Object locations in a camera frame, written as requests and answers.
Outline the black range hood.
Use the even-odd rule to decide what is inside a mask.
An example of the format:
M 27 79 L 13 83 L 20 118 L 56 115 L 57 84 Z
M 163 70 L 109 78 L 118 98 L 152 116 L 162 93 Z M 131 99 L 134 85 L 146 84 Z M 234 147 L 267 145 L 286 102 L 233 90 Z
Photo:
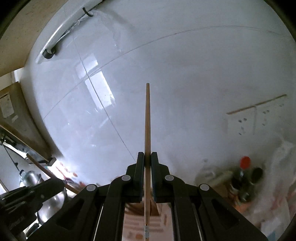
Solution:
M 18 82 L 1 90 L 1 138 L 43 166 L 56 161 L 30 114 Z

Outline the wooden chopstick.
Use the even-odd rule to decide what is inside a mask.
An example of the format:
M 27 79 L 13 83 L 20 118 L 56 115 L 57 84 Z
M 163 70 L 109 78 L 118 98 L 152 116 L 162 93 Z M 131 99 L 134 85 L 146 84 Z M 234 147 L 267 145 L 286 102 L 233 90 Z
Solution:
M 144 238 L 149 240 L 149 223 L 151 212 L 151 102 L 150 84 L 145 90 L 145 132 L 144 132 Z
M 51 171 L 43 167 L 38 161 L 36 161 L 32 156 L 27 154 L 27 158 L 35 165 L 37 166 L 42 172 L 44 172 L 46 175 L 48 175 L 50 178 L 57 178 Z M 75 189 L 74 187 L 70 186 L 66 183 L 65 180 L 63 180 L 65 188 L 70 190 L 71 192 L 78 194 L 80 191 Z

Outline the left wall socket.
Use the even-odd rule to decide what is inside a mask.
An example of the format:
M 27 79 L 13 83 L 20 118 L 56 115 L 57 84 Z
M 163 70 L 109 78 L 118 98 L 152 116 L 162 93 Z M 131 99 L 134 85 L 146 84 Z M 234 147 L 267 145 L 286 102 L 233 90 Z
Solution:
M 255 107 L 251 106 L 227 113 L 227 133 L 231 137 L 246 137 L 253 135 L 255 111 Z

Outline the white wall pipe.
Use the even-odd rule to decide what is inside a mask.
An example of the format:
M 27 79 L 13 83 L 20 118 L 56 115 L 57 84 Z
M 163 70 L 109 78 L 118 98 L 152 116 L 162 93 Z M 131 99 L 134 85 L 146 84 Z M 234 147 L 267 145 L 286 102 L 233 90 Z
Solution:
M 55 55 L 56 44 L 67 35 L 70 29 L 82 18 L 93 16 L 93 9 L 102 1 L 67 1 L 49 20 L 44 27 L 41 37 L 41 46 L 35 62 L 38 64 L 44 59 L 51 59 Z

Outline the clear plastic bag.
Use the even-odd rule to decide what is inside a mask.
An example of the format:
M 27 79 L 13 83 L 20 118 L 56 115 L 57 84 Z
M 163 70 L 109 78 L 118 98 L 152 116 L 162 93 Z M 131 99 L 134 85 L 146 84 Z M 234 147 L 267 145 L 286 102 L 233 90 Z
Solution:
M 264 165 L 263 178 L 235 208 L 267 237 L 278 240 L 291 221 L 288 192 L 295 179 L 295 144 L 282 140 Z

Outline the red cap soy sauce bottle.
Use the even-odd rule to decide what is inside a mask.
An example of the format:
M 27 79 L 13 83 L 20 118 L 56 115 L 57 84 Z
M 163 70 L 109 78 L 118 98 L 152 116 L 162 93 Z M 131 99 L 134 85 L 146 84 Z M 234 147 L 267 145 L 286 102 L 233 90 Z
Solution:
M 263 169 L 251 167 L 251 159 L 243 156 L 230 180 L 229 192 L 237 204 L 249 203 L 255 197 L 257 184 L 263 178 Z

